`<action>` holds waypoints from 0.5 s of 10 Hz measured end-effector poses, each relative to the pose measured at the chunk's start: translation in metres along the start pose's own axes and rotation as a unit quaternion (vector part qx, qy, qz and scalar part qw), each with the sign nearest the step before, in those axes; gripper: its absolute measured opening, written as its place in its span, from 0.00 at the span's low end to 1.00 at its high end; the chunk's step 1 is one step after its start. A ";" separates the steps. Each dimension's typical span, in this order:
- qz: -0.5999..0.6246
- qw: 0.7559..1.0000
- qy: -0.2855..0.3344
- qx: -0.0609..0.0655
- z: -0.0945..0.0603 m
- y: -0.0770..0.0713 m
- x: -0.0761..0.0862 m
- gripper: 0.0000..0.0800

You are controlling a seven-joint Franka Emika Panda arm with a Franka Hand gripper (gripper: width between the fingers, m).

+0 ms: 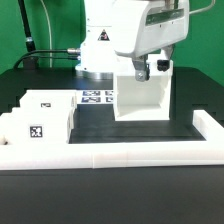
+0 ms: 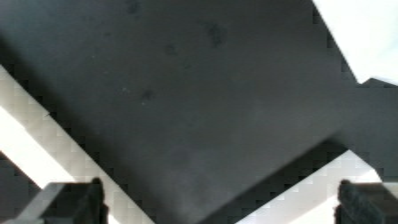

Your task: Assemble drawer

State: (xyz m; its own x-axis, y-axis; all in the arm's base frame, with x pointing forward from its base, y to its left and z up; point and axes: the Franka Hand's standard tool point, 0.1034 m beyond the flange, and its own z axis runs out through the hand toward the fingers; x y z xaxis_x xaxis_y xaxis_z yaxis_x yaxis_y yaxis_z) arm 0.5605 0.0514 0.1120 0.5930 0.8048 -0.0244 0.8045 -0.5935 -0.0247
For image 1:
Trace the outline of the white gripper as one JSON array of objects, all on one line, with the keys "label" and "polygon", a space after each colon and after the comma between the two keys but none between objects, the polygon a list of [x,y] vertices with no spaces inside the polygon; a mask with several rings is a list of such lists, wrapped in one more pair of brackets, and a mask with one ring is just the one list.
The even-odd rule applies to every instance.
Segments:
[{"label": "white gripper", "polygon": [[170,60],[172,44],[186,38],[189,0],[117,0],[114,3],[114,50],[132,60],[135,79],[148,81],[150,68],[146,54],[162,49]]}]

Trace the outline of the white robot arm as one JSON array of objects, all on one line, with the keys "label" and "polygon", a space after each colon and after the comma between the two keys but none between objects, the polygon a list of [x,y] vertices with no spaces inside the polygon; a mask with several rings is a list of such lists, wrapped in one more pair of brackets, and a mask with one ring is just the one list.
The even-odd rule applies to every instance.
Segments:
[{"label": "white robot arm", "polygon": [[189,0],[84,0],[84,7],[81,77],[111,79],[131,65],[145,81],[171,69],[174,44],[188,34]]}]

